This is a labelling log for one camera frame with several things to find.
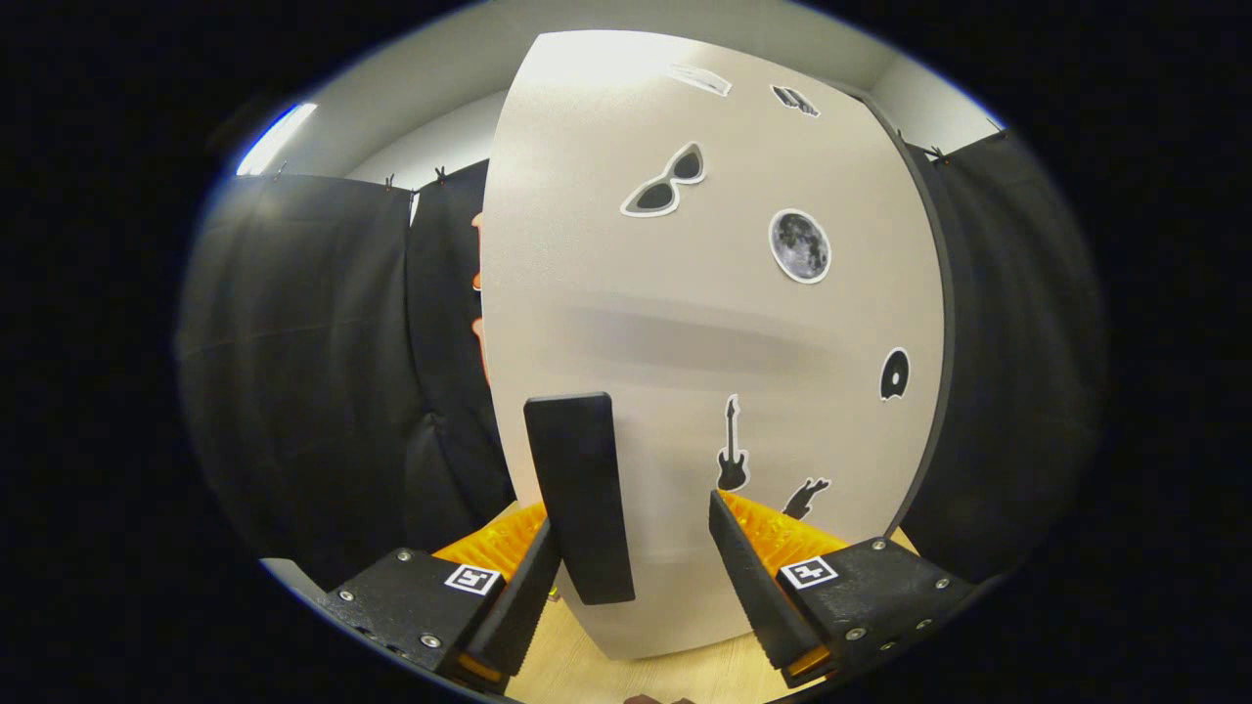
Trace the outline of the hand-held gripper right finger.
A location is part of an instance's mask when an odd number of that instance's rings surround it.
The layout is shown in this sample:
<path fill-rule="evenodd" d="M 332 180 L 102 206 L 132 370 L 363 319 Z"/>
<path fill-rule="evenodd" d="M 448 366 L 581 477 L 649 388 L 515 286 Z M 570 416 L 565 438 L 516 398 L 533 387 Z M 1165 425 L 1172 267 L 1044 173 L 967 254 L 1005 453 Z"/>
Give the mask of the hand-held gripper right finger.
<path fill-rule="evenodd" d="M 707 531 L 739 606 L 788 686 L 850 681 L 925 641 L 977 593 L 889 537 L 849 544 L 712 490 Z"/>

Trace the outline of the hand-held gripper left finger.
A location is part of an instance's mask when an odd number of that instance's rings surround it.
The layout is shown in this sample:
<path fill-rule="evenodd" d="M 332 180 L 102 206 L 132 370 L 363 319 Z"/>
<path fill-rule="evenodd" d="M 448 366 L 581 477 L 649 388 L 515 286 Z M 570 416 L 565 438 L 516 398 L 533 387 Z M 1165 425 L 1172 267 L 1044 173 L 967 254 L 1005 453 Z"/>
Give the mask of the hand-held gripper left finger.
<path fill-rule="evenodd" d="M 434 550 L 401 547 L 328 593 L 328 613 L 427 676 L 502 695 L 518 676 L 555 577 L 545 504 Z"/>

